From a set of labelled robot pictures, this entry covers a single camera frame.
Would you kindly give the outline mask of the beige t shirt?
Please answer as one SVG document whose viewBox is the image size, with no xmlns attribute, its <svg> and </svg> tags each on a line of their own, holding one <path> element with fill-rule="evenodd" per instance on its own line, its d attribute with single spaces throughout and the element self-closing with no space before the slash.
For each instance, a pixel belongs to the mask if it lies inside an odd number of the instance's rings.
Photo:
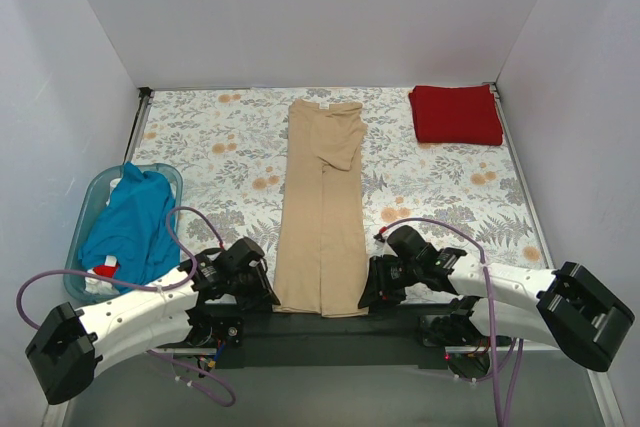
<svg viewBox="0 0 640 427">
<path fill-rule="evenodd" d="M 296 100 L 289 108 L 284 201 L 274 288 L 278 311 L 367 314 L 359 102 Z"/>
</svg>

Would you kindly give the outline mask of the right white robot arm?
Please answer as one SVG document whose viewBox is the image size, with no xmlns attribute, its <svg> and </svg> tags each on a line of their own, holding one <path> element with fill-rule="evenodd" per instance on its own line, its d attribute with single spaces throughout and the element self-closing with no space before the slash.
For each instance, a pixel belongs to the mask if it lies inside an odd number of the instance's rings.
<svg viewBox="0 0 640 427">
<path fill-rule="evenodd" d="M 405 300 L 407 288 L 418 284 L 452 295 L 449 303 L 420 318 L 431 345 L 531 340 L 605 372 L 635 321 L 632 310 L 579 263 L 555 270 L 483 264 L 463 249 L 436 248 L 410 226 L 384 241 L 391 251 L 370 258 L 358 306 L 395 307 Z"/>
</svg>

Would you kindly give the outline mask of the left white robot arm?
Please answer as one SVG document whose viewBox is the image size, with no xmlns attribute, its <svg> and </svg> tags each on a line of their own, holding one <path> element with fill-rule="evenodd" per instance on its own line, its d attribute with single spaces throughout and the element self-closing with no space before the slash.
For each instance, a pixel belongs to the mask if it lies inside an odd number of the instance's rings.
<svg viewBox="0 0 640 427">
<path fill-rule="evenodd" d="M 25 354 L 51 405 L 83 392 L 110 367 L 172 345 L 238 345 L 244 312 L 279 305 L 264 252 L 244 237 L 210 248 L 152 281 L 104 302 L 54 307 Z"/>
</svg>

